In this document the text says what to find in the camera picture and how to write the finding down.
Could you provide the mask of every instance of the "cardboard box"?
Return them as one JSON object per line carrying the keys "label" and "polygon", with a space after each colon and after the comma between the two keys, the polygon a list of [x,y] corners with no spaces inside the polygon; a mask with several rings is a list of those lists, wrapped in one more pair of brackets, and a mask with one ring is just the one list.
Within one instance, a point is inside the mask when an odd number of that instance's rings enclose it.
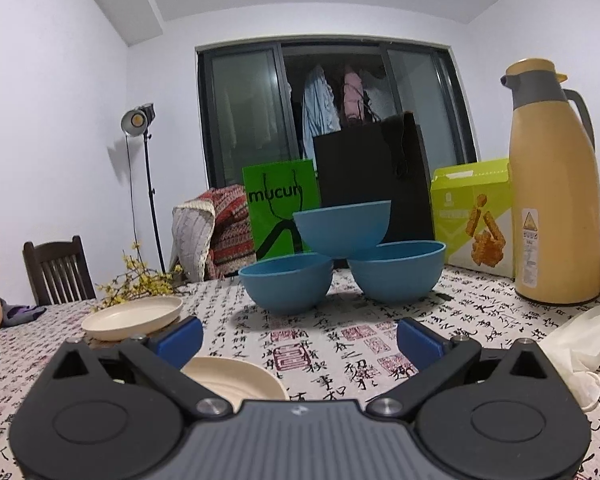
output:
{"label": "cardboard box", "polygon": [[509,159],[440,168],[431,183],[436,240],[446,262],[514,276]]}

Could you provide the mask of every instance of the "plate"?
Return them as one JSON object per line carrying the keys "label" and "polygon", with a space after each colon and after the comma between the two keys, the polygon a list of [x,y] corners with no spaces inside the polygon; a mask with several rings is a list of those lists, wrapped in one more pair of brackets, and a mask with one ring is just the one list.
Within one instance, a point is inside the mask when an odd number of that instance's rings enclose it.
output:
{"label": "plate", "polygon": [[181,310],[182,300],[175,296],[141,298],[89,314],[81,326],[87,336],[99,341],[122,341],[164,328],[178,318]]}
{"label": "plate", "polygon": [[245,399],[289,400],[286,388],[277,378],[264,368],[238,359],[193,357],[180,371],[228,400],[234,412]]}

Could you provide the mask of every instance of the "chair backrest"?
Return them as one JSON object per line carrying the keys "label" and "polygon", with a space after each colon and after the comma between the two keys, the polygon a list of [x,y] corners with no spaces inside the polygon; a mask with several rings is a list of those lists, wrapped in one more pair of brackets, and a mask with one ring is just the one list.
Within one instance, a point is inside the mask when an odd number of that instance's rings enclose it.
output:
{"label": "chair backrest", "polygon": [[22,254],[37,305],[96,297],[79,236],[38,246],[26,242]]}

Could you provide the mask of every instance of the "plastic bag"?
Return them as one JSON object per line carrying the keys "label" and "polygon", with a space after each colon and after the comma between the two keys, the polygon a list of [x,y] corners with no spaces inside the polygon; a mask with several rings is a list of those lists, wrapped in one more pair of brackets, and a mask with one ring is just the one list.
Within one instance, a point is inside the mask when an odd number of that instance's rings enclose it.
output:
{"label": "plastic bag", "polygon": [[600,398],[600,305],[572,317],[538,343],[584,412]]}

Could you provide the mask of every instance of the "tablecloth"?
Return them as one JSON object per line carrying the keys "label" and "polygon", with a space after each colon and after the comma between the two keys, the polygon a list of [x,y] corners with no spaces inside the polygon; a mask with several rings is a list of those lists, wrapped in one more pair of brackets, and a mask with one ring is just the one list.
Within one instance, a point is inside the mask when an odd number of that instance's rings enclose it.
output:
{"label": "tablecloth", "polygon": [[[369,399],[416,373],[398,352],[396,322],[414,317],[444,336],[465,334],[487,348],[519,337],[542,339],[586,306],[552,308],[517,297],[511,280],[448,267],[426,299],[385,306],[362,296],[348,270],[337,270],[319,308],[293,317],[270,316],[253,304],[237,278],[194,283],[181,290],[182,316],[205,327],[200,355],[261,365],[292,400]],[[21,479],[10,451],[9,424],[62,342],[82,335],[92,302],[52,306],[35,322],[0,330],[0,480]],[[592,442],[578,480],[600,480],[600,402],[587,413]]]}

